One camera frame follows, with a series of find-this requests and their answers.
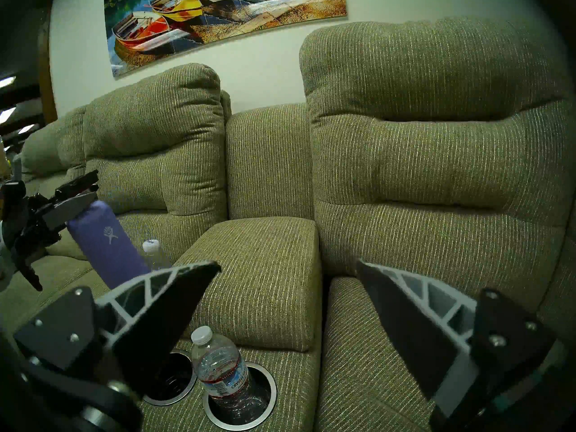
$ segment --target purple water bottle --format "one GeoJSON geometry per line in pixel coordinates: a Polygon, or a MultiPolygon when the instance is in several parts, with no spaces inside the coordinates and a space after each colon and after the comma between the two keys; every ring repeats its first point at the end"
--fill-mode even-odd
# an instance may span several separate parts
{"type": "Polygon", "coordinates": [[[66,225],[74,241],[110,289],[150,272],[105,202],[94,201],[66,225]]]}

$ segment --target cup holder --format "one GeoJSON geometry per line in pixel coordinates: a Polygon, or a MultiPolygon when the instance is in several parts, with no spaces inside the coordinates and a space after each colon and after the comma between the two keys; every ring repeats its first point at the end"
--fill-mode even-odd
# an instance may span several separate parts
{"type": "Polygon", "coordinates": [[[184,350],[174,349],[143,400],[152,405],[174,404],[189,394],[194,383],[196,374],[190,355],[184,350]]]}
{"type": "Polygon", "coordinates": [[[276,405],[276,398],[277,398],[277,387],[276,381],[270,374],[268,370],[258,364],[254,364],[253,362],[247,362],[246,367],[248,367],[248,371],[250,375],[254,379],[254,382],[260,384],[269,394],[270,394],[270,401],[268,403],[268,407],[266,410],[256,418],[254,421],[249,422],[245,425],[231,425],[227,424],[221,420],[221,415],[219,413],[218,406],[215,402],[210,399],[208,396],[208,392],[204,392],[204,412],[208,416],[209,420],[212,421],[216,426],[224,430],[248,430],[256,427],[257,425],[261,424],[266,418],[270,416],[274,406],[276,405]]]}

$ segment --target water bottle label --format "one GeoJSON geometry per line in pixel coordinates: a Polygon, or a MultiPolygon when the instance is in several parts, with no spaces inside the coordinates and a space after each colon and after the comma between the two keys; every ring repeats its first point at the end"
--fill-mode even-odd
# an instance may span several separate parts
{"type": "Polygon", "coordinates": [[[236,366],[220,379],[215,381],[202,381],[208,394],[215,398],[234,395],[239,391],[248,379],[248,367],[242,356],[238,358],[236,366]]]}

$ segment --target bottle cap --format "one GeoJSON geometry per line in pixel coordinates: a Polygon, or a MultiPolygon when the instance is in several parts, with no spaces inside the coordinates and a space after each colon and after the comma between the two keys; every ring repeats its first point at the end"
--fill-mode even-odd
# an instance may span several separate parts
{"type": "Polygon", "coordinates": [[[142,249],[146,253],[158,252],[160,250],[160,242],[158,240],[146,240],[142,243],[142,249]]]}
{"type": "Polygon", "coordinates": [[[194,345],[205,345],[210,342],[212,339],[212,329],[208,325],[204,325],[203,327],[197,328],[192,331],[192,335],[190,336],[194,345]]]}

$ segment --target red boat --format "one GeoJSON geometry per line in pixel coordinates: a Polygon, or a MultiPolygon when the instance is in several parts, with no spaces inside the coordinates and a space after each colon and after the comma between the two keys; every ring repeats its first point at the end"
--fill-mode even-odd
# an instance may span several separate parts
{"type": "Polygon", "coordinates": [[[170,31],[168,22],[154,12],[132,12],[112,28],[116,40],[128,49],[140,51],[139,45],[170,31]]]}

